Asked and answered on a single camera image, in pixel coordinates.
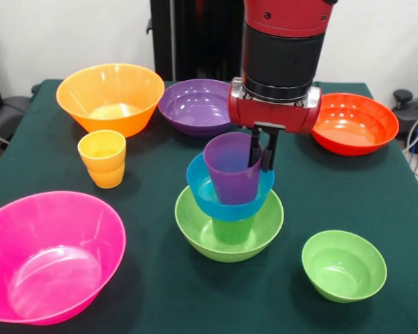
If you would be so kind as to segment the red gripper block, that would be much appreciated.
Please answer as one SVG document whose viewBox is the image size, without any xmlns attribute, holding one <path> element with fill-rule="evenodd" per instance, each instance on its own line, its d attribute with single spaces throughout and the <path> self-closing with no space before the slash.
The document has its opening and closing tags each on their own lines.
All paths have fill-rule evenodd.
<svg viewBox="0 0 418 334">
<path fill-rule="evenodd" d="M 253 167 L 262 155 L 259 128 L 269 136 L 262 155 L 262 171 L 267 173 L 274 168 L 279 129 L 294 134 L 310 133 L 318 119 L 321 102 L 322 90 L 315 86 L 296 102 L 267 102 L 248 95 L 242 79 L 233 78 L 228 96 L 229 118 L 234 125 L 252 129 L 248 167 Z"/>
</svg>

